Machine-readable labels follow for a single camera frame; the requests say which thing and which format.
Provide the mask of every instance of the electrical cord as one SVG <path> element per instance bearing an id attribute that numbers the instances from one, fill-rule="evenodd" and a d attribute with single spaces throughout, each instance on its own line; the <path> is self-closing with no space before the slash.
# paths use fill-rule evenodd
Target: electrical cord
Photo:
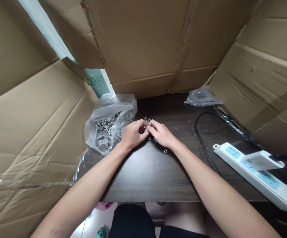
<path id="1" fill-rule="evenodd" d="M 200 134 L 199 134 L 199 131 L 197 130 L 197 122 L 198 122 L 198 120 L 200 119 L 200 117 L 201 117 L 202 115 L 204 115 L 204 114 L 212 114 L 212 115 L 217 116 L 217 117 L 219 117 L 219 118 L 221 118 L 221 117 L 218 116 L 218 115 L 216 115 L 215 113 L 212 113 L 212 112 L 204 112 L 204 113 L 202 113 L 201 115 L 199 115 L 199 117 L 196 119 L 195 124 L 194 124 L 194 128 L 195 128 L 195 133 L 197 134 L 197 136 L 198 136 L 198 138 L 199 138 L 199 140 L 200 140 L 200 142 L 201 142 L 201 144 L 202 144 L 202 146 L 203 146 L 203 148 L 204 148 L 204 150 L 205 150 L 207 156 L 210 158 L 212 164 L 214 165 L 215 169 L 217 170 L 217 173 L 222 177 L 222 175 L 221 175 L 219 169 L 217 168 L 216 164 L 214 163 L 214 161 L 213 161 L 212 158 L 210 157 L 209 152 L 207 151 L 207 149 L 206 149 L 206 147 L 205 147 L 205 145 L 204 145 L 204 143 L 203 143 L 203 140 L 202 140 L 202 138 L 201 138 L 201 136 L 200 136 Z"/>
<path id="2" fill-rule="evenodd" d="M 283 161 L 287 159 L 287 155 L 270 155 L 269 158 L 274 161 Z"/>

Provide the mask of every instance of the hand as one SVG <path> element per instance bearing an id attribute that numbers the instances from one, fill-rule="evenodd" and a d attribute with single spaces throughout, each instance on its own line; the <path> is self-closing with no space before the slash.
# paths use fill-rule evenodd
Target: hand
<path id="1" fill-rule="evenodd" d="M 143 130 L 144 126 L 147 125 L 148 123 L 146 123 L 143 119 L 140 119 L 125 126 L 123 138 L 121 139 L 120 143 L 124 145 L 128 150 L 132 150 L 133 148 L 135 148 L 149 135 L 149 132 L 147 130 L 145 130 L 143 134 L 139 133 L 139 129 Z"/>
<path id="2" fill-rule="evenodd" d="M 179 142 L 179 140 L 175 138 L 175 136 L 164 124 L 160 124 L 155 120 L 151 120 L 149 122 L 149 125 L 147 126 L 146 130 L 148 130 L 150 134 L 154 136 L 156 141 L 164 147 L 168 147 L 171 149 Z"/>

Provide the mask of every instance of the plastic bag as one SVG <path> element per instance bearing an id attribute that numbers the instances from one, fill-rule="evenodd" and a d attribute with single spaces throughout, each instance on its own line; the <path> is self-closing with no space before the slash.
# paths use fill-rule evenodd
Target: plastic bag
<path id="1" fill-rule="evenodd" d="M 136 113 L 137 100 L 133 94 L 102 95 L 85 123 L 85 142 L 101 155 L 108 155 L 121 141 L 124 127 L 133 122 Z M 108 125 L 108 128 L 98 129 L 108 119 L 112 123 L 111 127 Z"/>
<path id="2" fill-rule="evenodd" d="M 219 100 L 217 97 L 215 97 L 212 94 L 212 91 L 209 85 L 190 91 L 189 96 L 187 97 L 186 101 L 184 101 L 184 103 L 197 106 L 197 107 L 212 106 L 215 104 L 223 104 L 221 100 Z"/>

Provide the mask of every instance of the black shorts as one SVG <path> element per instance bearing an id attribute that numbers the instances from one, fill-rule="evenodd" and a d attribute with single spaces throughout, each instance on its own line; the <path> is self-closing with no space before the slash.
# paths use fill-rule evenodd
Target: black shorts
<path id="1" fill-rule="evenodd" d="M 174 226 L 163 226 L 159 238 L 208 238 L 203 234 Z M 116 208 L 108 238 L 156 238 L 155 227 L 148 212 L 135 204 Z"/>

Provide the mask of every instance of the white power strip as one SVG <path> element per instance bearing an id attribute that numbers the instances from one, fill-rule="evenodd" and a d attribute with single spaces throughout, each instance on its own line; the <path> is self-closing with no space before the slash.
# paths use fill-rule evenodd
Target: white power strip
<path id="1" fill-rule="evenodd" d="M 230 143 L 216 144 L 213 148 L 216 154 L 240 173 L 273 204 L 279 209 L 287 211 L 287 185 L 265 170 L 254 170 L 244 160 L 246 156 Z"/>

